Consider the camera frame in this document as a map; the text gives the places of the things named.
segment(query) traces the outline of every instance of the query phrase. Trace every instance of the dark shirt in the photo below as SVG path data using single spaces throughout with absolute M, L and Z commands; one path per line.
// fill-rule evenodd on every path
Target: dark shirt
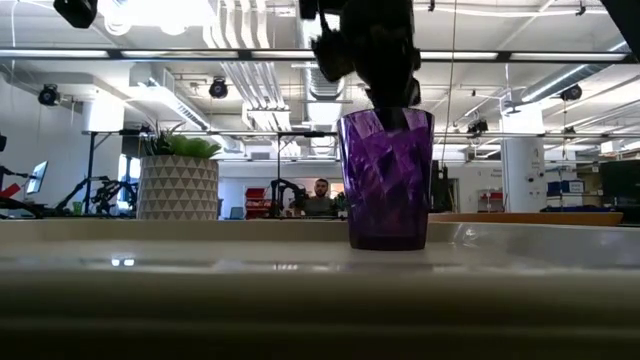
M 305 200 L 302 210 L 306 216 L 331 216 L 334 212 L 333 200 L 328 196 L 314 196 Z

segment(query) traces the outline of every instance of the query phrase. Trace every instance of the green plant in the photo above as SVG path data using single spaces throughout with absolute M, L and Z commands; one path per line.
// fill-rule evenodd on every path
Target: green plant
M 220 145 L 210 144 L 204 139 L 174 135 L 173 133 L 182 125 L 184 122 L 169 130 L 161 130 L 156 122 L 155 136 L 149 136 L 143 140 L 146 155 L 177 155 L 209 159 L 220 151 Z
M 175 155 L 200 159 L 209 159 L 221 149 L 221 146 L 218 144 L 210 144 L 201 138 L 188 139 L 184 135 L 171 136 L 169 143 Z
M 347 197 L 344 195 L 344 191 L 341 191 L 336 195 L 335 199 L 333 199 L 333 203 L 338 211 L 345 211 L 349 208 L 349 202 L 347 201 Z

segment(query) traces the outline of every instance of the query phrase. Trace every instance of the purple glass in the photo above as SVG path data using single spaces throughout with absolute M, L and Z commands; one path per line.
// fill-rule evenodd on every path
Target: purple glass
M 419 250 L 431 207 L 433 115 L 374 109 L 339 122 L 342 174 L 354 249 Z

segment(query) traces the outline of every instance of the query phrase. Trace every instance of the white column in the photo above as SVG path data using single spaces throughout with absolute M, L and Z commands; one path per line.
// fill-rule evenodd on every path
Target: white column
M 124 103 L 111 94 L 101 94 L 95 100 L 82 104 L 85 131 L 119 131 L 124 125 Z M 93 159 L 93 176 L 108 176 L 118 179 L 118 165 L 122 153 L 122 137 L 118 135 L 104 139 L 98 136 L 96 142 L 103 141 L 96 149 Z M 87 162 L 89 157 L 89 136 L 87 141 Z
M 539 212 L 547 206 L 542 139 L 503 140 L 502 169 L 506 212 Z
M 538 104 L 502 112 L 505 133 L 544 133 Z M 542 138 L 511 138 L 502 141 L 502 183 L 506 212 L 539 212 L 547 206 L 547 181 Z

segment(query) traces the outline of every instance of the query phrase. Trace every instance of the white geometric planter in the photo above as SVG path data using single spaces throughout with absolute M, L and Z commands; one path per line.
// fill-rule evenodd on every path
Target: white geometric planter
M 217 220 L 218 162 L 184 156 L 147 156 L 140 165 L 141 220 Z

